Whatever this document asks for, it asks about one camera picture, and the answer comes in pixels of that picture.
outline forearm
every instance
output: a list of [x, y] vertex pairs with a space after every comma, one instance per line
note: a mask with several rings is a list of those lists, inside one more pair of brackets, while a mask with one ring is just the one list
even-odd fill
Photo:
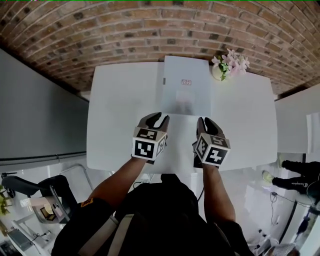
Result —
[[207, 222], [235, 222], [235, 209], [227, 194], [219, 170], [213, 165], [202, 164], [202, 166], [204, 213]]
[[105, 200], [112, 209], [116, 210], [125, 199], [131, 185], [141, 173], [146, 161], [132, 157], [115, 174], [96, 187], [90, 198]]

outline orange patch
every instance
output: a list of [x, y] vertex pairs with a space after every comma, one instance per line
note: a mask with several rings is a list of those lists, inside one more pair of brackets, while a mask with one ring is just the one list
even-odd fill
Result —
[[93, 199], [93, 198], [89, 198], [88, 200], [86, 200], [86, 201], [84, 201], [84, 202], [81, 203], [81, 208], [82, 208], [82, 207], [85, 207], [85, 206], [87, 206], [87, 205], [90, 205], [90, 204], [92, 204], [93, 202], [94, 202], [94, 199]]

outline white vase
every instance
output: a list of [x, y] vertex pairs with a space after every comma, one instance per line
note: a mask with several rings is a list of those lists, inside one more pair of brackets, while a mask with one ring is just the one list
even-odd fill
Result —
[[212, 66], [212, 76], [214, 79], [221, 81], [222, 71], [220, 70], [219, 66]]

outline desk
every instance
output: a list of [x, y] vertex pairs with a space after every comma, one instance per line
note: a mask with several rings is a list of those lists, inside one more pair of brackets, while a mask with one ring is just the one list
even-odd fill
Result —
[[[163, 62], [124, 63], [95, 68], [87, 125], [87, 165], [117, 171], [129, 158], [139, 120], [160, 109]], [[277, 120], [269, 78], [247, 73], [228, 81], [211, 77], [211, 119], [230, 140], [221, 171], [277, 159]], [[198, 116], [170, 114], [167, 147], [145, 173], [194, 173], [192, 143]]]

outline chair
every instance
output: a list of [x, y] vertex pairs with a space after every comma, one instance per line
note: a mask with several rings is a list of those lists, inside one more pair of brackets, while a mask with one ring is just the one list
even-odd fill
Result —
[[58, 222], [57, 220], [46, 220], [39, 212], [39, 207], [37, 208], [36, 206], [33, 206], [32, 208], [34, 210], [34, 214], [41, 223], [65, 224], [70, 220], [70, 217], [77, 207], [77, 201], [70, 190], [67, 178], [63, 175], [47, 178], [38, 184], [24, 180], [17, 176], [7, 176], [2, 180], [1, 184], [6, 188], [27, 195], [28, 198], [34, 195], [37, 191], [40, 191], [43, 197], [53, 197], [56, 205], [62, 211], [64, 218]]

